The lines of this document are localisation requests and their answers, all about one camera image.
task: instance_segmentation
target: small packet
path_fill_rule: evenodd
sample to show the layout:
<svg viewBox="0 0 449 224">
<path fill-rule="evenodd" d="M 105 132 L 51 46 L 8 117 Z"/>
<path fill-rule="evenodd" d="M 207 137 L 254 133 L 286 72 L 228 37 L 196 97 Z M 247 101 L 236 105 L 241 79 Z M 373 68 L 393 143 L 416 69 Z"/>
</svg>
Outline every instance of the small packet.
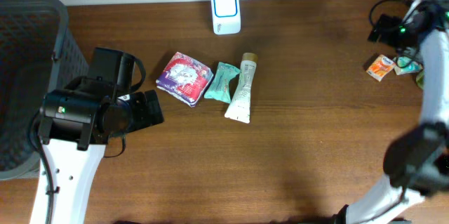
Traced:
<svg viewBox="0 0 449 224">
<path fill-rule="evenodd" d="M 213 73 L 209 67 L 177 52 L 156 80 L 156 86 L 194 107 L 212 77 Z"/>
<path fill-rule="evenodd" d="M 204 94 L 204 98 L 213 98 L 229 104 L 231 102 L 229 82 L 239 73 L 240 70 L 237 67 L 219 62 L 215 78 L 206 91 L 206 94 Z"/>
<path fill-rule="evenodd" d="M 411 60 L 412 59 L 410 59 L 406 56 L 399 57 L 398 60 L 396 61 L 396 65 L 394 65 L 394 71 L 395 71 L 396 75 L 417 73 L 422 70 L 421 64 L 419 64 L 417 62 L 410 62 Z"/>
<path fill-rule="evenodd" d="M 379 55 L 372 65 L 366 70 L 370 76 L 374 77 L 376 80 L 381 81 L 388 72 L 392 71 L 394 68 L 393 60 L 388 59 L 385 55 Z"/>
<path fill-rule="evenodd" d="M 416 84 L 424 90 L 424 70 L 416 76 Z"/>
</svg>

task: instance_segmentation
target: white device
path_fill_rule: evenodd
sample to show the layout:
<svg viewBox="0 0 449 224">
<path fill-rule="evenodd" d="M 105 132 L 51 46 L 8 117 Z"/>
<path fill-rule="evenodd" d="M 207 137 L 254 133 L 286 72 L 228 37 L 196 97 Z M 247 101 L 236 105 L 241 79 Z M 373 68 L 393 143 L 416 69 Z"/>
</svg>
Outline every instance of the white device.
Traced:
<svg viewBox="0 0 449 224">
<path fill-rule="evenodd" d="M 217 35 L 240 32 L 239 0 L 210 0 L 212 6 L 213 32 Z"/>
</svg>

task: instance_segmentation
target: orange packet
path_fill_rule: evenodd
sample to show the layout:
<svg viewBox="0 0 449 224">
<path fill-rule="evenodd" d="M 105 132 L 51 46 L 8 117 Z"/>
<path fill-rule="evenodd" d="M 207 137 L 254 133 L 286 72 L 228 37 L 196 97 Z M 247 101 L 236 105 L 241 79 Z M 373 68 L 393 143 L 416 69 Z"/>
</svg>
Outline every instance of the orange packet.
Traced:
<svg viewBox="0 0 449 224">
<path fill-rule="evenodd" d="M 394 63 L 393 60 L 388 59 L 385 55 L 379 55 L 366 70 L 366 73 L 376 80 L 381 81 L 388 72 L 394 69 L 394 65 L 396 65 L 396 63 Z"/>
</svg>

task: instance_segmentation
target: mint green wrapper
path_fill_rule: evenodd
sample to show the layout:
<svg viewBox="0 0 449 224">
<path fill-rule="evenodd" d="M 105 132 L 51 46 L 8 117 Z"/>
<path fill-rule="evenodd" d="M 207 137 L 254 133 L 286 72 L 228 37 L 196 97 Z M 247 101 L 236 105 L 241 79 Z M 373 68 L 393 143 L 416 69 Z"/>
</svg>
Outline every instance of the mint green wrapper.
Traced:
<svg viewBox="0 0 449 224">
<path fill-rule="evenodd" d="M 240 73 L 240 70 L 227 63 L 219 62 L 215 78 L 204 94 L 204 98 L 213 98 L 225 103 L 231 102 L 229 94 L 229 82 Z"/>
</svg>

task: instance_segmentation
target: gray plastic basket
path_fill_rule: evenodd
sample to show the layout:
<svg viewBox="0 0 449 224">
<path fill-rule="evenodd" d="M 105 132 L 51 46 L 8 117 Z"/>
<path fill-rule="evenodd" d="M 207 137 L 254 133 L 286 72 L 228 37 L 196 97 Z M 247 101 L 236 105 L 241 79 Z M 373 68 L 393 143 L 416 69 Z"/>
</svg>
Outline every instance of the gray plastic basket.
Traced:
<svg viewBox="0 0 449 224">
<path fill-rule="evenodd" d="M 43 96 L 87 74 L 58 0 L 0 0 L 0 180 L 36 178 L 26 132 Z"/>
</svg>

